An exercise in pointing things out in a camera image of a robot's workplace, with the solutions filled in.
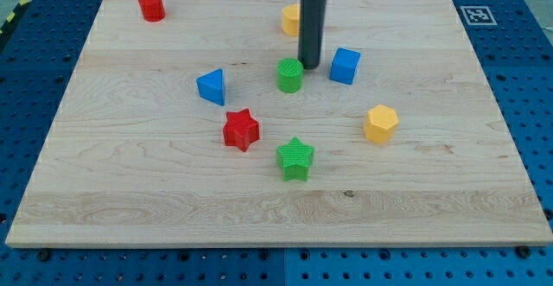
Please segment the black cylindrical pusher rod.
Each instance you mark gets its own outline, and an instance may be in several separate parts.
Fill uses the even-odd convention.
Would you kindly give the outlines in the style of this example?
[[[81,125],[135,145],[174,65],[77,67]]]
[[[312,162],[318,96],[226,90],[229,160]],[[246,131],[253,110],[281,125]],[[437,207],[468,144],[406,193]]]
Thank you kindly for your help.
[[[298,60],[304,69],[315,69],[321,60],[327,0],[300,0]]]

